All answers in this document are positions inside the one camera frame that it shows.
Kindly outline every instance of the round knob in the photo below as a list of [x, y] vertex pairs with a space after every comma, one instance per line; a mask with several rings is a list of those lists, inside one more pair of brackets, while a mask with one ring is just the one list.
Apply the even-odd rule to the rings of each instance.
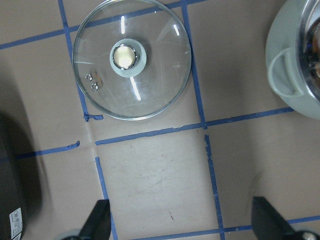
[[135, 65], [137, 55], [136, 51], [132, 47], [126, 44], [121, 44], [114, 49], [112, 59], [119, 69], [127, 70]]

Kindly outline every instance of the screw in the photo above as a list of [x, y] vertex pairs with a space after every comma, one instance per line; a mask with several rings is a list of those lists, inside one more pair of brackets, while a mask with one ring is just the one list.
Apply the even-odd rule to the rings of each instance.
[[95, 83], [92, 83], [91, 89], [92, 89], [92, 91], [94, 91], [94, 92], [98, 91], [98, 89], [99, 89], [98, 84], [97, 84], [96, 82], [95, 82]]
[[317, 237], [311, 232], [304, 232], [302, 237], [304, 240], [317, 240]]
[[92, 81], [92, 75], [91, 74], [87, 74], [86, 76], [85, 76], [85, 80], [87, 81], [87, 82], [91, 82]]

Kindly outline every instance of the barcode label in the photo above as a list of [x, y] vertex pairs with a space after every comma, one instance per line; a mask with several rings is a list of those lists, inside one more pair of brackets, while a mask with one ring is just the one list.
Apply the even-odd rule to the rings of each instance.
[[11, 226], [11, 239], [20, 240], [21, 232], [22, 232], [21, 207], [19, 207], [17, 210], [10, 213], [9, 218], [10, 218], [10, 226]]

